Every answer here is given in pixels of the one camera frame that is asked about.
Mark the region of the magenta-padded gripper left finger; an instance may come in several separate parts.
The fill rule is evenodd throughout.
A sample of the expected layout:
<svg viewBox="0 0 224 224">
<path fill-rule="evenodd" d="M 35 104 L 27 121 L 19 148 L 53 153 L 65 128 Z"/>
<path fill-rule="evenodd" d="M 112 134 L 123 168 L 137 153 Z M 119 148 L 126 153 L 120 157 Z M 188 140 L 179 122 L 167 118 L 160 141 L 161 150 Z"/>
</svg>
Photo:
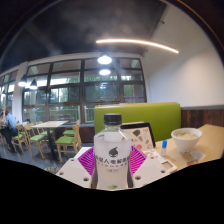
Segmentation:
<svg viewBox="0 0 224 224">
<path fill-rule="evenodd" d="M 84 188 L 90 188 L 94 175 L 95 162 L 92 148 L 83 147 L 70 158 L 56 173 L 57 176 Z"/>
</svg>

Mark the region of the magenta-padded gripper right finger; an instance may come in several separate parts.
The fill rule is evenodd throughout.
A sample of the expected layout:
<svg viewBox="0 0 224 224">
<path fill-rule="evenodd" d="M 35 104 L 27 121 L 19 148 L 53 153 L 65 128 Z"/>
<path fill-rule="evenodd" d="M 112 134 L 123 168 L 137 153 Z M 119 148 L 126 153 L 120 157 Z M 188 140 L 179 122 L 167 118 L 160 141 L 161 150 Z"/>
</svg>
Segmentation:
<svg viewBox="0 0 224 224">
<path fill-rule="evenodd" d="M 168 170 L 155 155 L 147 156 L 132 147 L 127 178 L 129 188 L 143 187 L 167 175 L 169 175 Z"/>
</svg>

